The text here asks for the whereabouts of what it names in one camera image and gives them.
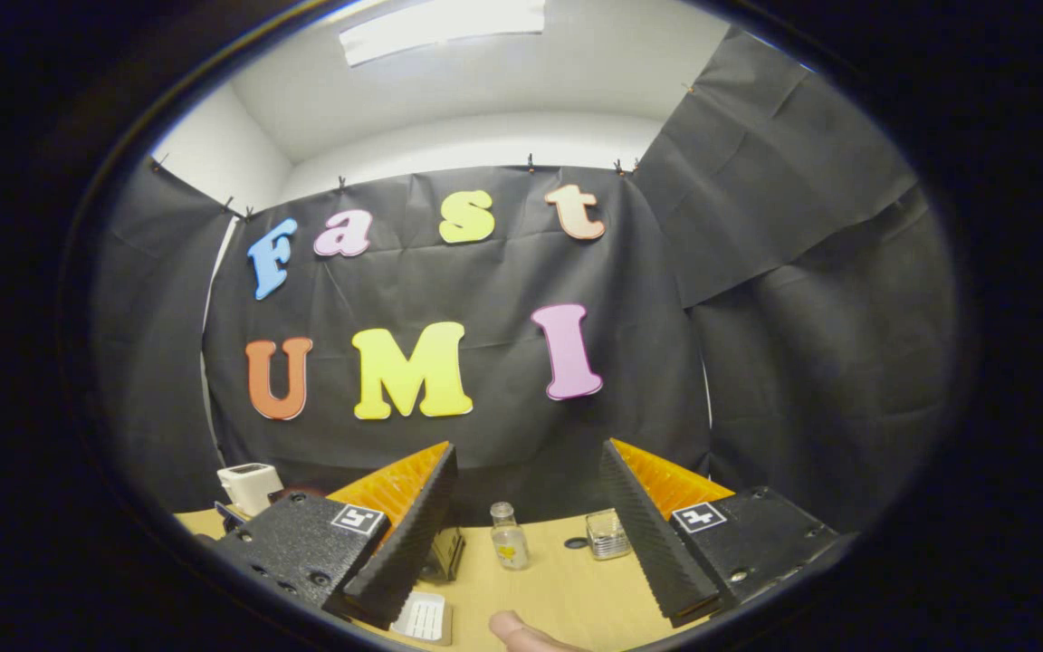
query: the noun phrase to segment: small glass jar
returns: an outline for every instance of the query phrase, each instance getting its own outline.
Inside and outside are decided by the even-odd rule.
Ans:
[[[493,552],[498,553],[498,561],[512,571],[529,566],[530,548],[525,542],[525,532],[522,532],[520,525],[513,517],[513,506],[509,503],[495,503],[490,506],[489,515],[493,517],[489,536],[493,539]]]

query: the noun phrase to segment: table surface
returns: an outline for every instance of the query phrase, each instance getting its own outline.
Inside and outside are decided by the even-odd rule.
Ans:
[[[223,536],[223,520],[215,509],[176,514],[193,533]],[[530,566],[510,571],[493,553],[489,528],[461,528],[466,540],[456,580],[431,583],[418,580],[415,590],[439,594],[453,607],[451,645],[432,645],[357,623],[386,638],[419,649],[493,651],[505,649],[489,631],[489,615],[502,609],[517,611],[530,626],[554,638],[596,652],[636,648],[703,623],[672,628],[650,593],[633,553],[597,561],[590,549],[567,549],[571,537],[585,536],[583,516],[523,524],[530,548]]]

